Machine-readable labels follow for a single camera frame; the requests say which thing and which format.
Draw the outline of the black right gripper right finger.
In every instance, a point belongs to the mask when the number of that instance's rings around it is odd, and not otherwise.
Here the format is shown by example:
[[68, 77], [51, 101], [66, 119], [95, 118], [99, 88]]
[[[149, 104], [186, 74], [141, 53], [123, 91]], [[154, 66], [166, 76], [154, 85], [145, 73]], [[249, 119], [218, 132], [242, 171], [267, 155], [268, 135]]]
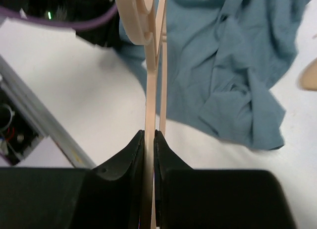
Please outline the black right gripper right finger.
[[277, 178], [266, 170], [193, 169], [155, 133], [157, 225], [162, 229], [294, 229]]

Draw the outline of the blue t shirt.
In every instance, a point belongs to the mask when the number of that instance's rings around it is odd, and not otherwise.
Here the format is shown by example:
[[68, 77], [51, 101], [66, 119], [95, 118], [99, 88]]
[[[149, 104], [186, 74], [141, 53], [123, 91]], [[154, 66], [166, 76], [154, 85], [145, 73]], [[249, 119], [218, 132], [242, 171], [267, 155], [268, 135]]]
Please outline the blue t shirt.
[[270, 88], [310, 0], [166, 0], [167, 117], [258, 150], [284, 145]]

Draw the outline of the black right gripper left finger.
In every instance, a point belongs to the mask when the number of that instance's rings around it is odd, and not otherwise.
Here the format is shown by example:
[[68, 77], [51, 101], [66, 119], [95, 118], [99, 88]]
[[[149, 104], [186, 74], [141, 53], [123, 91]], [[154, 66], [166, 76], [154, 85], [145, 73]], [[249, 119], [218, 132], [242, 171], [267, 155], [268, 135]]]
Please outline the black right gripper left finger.
[[144, 132], [93, 169], [1, 168], [3, 229], [136, 229]]

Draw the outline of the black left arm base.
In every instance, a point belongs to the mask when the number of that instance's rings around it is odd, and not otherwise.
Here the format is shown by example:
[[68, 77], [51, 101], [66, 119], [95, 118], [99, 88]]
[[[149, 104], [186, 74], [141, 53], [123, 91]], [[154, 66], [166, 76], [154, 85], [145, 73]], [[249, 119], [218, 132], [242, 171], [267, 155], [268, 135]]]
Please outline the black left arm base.
[[0, 157], [14, 166], [25, 160], [43, 136], [30, 124], [19, 107], [0, 90]]

